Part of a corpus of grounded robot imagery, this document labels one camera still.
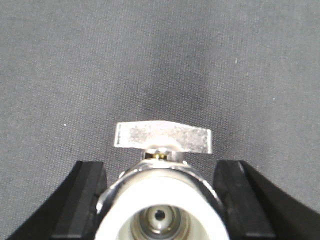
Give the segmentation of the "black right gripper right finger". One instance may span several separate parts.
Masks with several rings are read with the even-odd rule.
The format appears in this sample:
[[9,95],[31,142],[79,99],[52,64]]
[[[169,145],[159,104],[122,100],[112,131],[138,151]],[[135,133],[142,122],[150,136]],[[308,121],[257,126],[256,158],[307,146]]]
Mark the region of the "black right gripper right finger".
[[320,215],[243,160],[220,160],[213,188],[232,240],[318,240]]

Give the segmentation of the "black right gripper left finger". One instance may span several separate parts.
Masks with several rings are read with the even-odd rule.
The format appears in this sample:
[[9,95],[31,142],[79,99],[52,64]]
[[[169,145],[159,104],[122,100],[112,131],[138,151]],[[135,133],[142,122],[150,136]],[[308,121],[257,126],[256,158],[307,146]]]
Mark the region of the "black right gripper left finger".
[[77,161],[54,193],[10,236],[10,240],[92,240],[96,204],[107,188],[100,161]]

